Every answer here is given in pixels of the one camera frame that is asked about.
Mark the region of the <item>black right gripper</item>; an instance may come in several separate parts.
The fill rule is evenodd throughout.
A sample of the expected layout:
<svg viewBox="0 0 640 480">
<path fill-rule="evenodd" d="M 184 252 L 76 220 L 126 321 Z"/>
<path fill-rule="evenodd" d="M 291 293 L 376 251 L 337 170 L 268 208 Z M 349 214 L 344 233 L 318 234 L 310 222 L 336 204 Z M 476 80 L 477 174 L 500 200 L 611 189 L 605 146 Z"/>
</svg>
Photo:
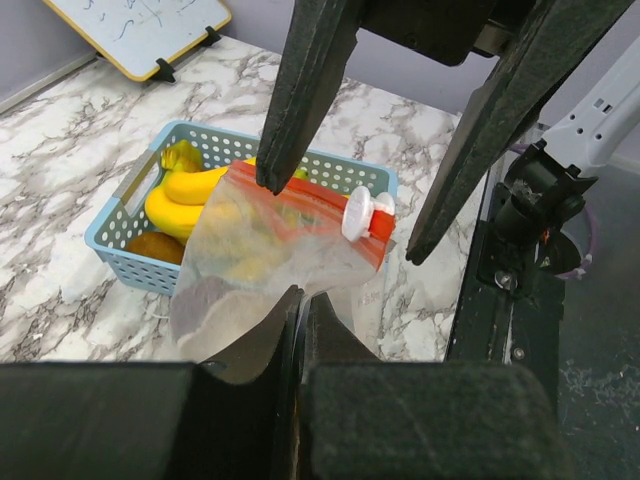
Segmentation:
<svg viewBox="0 0 640 480">
<path fill-rule="evenodd" d="M 416 219 L 406 258 L 420 265 L 483 175 L 632 3 L 387 0 L 369 1 L 365 13 L 363 1 L 297 1 L 258 148 L 256 181 L 277 195 L 292 178 L 336 97 L 361 23 L 450 67 L 471 53 L 491 58 L 506 50 L 471 95 Z"/>
</svg>

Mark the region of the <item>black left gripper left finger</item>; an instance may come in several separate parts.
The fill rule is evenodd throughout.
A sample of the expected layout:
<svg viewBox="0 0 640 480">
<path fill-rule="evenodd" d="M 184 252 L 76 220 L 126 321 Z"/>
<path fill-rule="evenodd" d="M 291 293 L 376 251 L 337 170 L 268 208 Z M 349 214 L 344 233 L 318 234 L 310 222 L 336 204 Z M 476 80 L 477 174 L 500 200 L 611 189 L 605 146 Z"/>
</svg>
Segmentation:
<svg viewBox="0 0 640 480">
<path fill-rule="evenodd" d="M 1 368 L 5 479 L 289 479 L 303 293 L 202 363 Z"/>
</svg>

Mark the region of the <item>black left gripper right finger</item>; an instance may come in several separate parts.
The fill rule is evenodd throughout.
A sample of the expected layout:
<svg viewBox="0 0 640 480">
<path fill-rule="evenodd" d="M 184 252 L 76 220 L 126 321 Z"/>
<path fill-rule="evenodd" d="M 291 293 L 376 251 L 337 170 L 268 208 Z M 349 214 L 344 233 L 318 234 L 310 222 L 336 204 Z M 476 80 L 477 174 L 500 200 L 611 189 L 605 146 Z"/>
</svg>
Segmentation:
<svg viewBox="0 0 640 480">
<path fill-rule="evenodd" d="M 534 375 L 493 362 L 384 362 L 327 295 L 306 323 L 304 479 L 570 479 Z"/>
</svg>

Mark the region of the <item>clear zip top bag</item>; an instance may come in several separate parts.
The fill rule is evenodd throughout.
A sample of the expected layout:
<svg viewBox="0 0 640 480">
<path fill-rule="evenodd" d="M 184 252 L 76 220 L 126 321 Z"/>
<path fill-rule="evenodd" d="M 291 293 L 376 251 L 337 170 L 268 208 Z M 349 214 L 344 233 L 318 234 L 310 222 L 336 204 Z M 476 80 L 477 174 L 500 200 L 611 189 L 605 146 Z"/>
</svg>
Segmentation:
<svg viewBox="0 0 640 480">
<path fill-rule="evenodd" d="M 180 358 L 222 351 L 292 286 L 353 299 L 382 269 L 394 228 L 394 195 L 380 187 L 291 179 L 273 195 L 255 166 L 234 162 L 186 243 L 169 317 Z"/>
</svg>

